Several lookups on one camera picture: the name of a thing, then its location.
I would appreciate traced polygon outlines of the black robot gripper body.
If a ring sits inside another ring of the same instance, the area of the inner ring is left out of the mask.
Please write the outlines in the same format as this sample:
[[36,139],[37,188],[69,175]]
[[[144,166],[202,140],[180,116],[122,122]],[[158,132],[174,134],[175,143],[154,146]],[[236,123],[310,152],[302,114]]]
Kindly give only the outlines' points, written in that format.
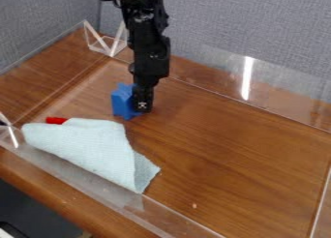
[[171,40],[164,35],[168,14],[163,0],[119,0],[120,10],[130,32],[128,46],[135,61],[130,72],[135,84],[154,87],[170,74]]

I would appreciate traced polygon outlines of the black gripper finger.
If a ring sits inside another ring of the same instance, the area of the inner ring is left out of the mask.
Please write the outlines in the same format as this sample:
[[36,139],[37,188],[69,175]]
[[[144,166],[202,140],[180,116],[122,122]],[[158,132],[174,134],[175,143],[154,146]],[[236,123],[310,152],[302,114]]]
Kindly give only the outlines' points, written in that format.
[[132,88],[132,105],[134,109],[140,113],[150,113],[154,102],[154,88],[134,85]]

